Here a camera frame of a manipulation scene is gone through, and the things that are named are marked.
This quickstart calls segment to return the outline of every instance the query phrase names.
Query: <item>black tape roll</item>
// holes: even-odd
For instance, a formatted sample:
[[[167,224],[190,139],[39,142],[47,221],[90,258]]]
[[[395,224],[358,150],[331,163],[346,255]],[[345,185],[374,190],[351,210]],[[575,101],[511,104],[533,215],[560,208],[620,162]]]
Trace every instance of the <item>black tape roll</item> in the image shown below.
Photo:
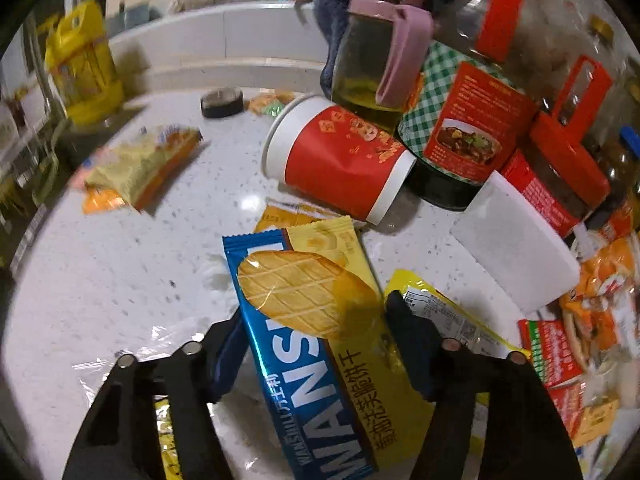
[[[244,110],[242,91],[239,88],[216,88],[200,99],[200,109],[206,119],[239,114]]]

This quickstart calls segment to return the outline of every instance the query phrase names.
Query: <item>screw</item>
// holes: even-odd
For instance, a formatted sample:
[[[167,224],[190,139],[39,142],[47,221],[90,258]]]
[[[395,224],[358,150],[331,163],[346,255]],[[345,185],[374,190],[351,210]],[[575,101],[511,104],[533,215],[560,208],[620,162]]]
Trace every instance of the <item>screw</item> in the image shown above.
[[[202,345],[197,341],[189,341],[182,347],[182,351],[187,355],[197,354],[200,350],[202,350]]]
[[[511,352],[507,359],[512,363],[516,363],[517,365],[525,365],[527,364],[527,358],[522,352]]]
[[[457,339],[448,337],[442,342],[442,348],[449,352],[457,352],[458,350],[460,350],[460,348],[462,348],[462,345]]]
[[[135,362],[136,358],[133,357],[132,354],[124,354],[123,356],[120,356],[117,364],[120,368],[129,368]]]

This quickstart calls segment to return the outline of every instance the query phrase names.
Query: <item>snack wrapper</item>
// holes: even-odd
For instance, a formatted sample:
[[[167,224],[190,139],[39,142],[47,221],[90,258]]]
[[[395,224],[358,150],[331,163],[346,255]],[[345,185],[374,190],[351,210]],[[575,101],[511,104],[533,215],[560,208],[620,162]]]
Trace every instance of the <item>snack wrapper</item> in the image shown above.
[[[262,92],[249,100],[248,110],[257,115],[277,117],[295,98],[295,93],[286,90]]]
[[[87,189],[86,197],[82,203],[82,212],[85,215],[111,211],[126,206],[124,199],[113,189]]]
[[[640,244],[631,233],[600,249],[580,265],[580,282],[560,298],[560,307],[573,314],[585,346],[600,351],[615,345],[640,356],[638,316],[633,291],[640,283]]]
[[[162,468],[166,480],[180,480],[180,463],[178,462],[178,452],[175,450],[174,427],[171,422],[171,408],[169,400],[164,398],[156,399],[154,402],[156,409],[156,421],[158,422],[158,441],[160,443],[160,457],[162,458]]]
[[[546,388],[553,388],[582,374],[560,320],[518,322],[522,344],[531,350],[533,367]]]
[[[311,224],[340,216],[338,213],[328,209],[302,203],[280,202],[273,198],[268,198],[266,203],[267,205],[255,227],[254,233],[261,233],[269,229],[283,229],[285,227]]]
[[[94,170],[94,168],[100,163],[101,160],[106,158],[109,153],[109,149],[106,146],[102,146],[95,150],[88,158],[84,160],[81,166],[76,170],[76,172],[71,176],[69,181],[66,183],[71,189],[76,189],[78,191],[84,191],[86,189],[86,184],[84,180],[89,176],[89,174]]]
[[[143,128],[133,142],[100,156],[84,179],[87,186],[113,189],[135,209],[144,209],[168,175],[202,140],[196,128],[170,125]]]
[[[400,291],[416,316],[431,319],[442,337],[455,338],[478,354],[505,358],[510,352],[520,351],[530,357],[530,352],[506,342],[410,270],[397,269],[394,272],[385,288],[385,297],[393,290]],[[476,455],[480,455],[484,447],[488,406],[489,395],[479,394],[469,447],[470,452]]]
[[[549,396],[562,418],[567,433],[573,438],[580,427],[584,411],[584,383],[574,383],[549,390]]]
[[[433,407],[412,389],[404,368],[390,362],[382,298],[351,219],[223,242],[263,393],[295,477],[355,480],[416,456]],[[261,267],[254,272],[253,264]],[[360,330],[341,332],[342,316],[352,314]]]
[[[620,405],[617,399],[606,399],[596,406],[585,406],[584,389],[584,383],[575,383],[549,390],[574,447],[608,434]]]

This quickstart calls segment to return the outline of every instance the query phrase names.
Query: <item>biscuit image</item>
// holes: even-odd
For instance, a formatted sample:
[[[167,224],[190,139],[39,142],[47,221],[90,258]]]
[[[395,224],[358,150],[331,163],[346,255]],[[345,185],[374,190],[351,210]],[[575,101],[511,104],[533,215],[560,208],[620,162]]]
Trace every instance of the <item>biscuit image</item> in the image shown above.
[[[238,282],[246,300],[263,314],[320,338],[364,333],[382,316],[375,291],[320,254],[249,254],[238,267]]]

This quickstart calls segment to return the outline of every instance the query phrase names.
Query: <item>nutrition label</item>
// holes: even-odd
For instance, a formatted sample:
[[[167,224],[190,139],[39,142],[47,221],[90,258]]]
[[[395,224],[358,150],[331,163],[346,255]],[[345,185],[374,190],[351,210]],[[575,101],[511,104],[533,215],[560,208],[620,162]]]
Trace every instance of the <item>nutrition label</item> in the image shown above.
[[[472,321],[460,307],[428,290],[410,287],[404,300],[416,316],[431,319],[441,336],[455,338],[477,354],[505,358],[513,350],[506,341]]]

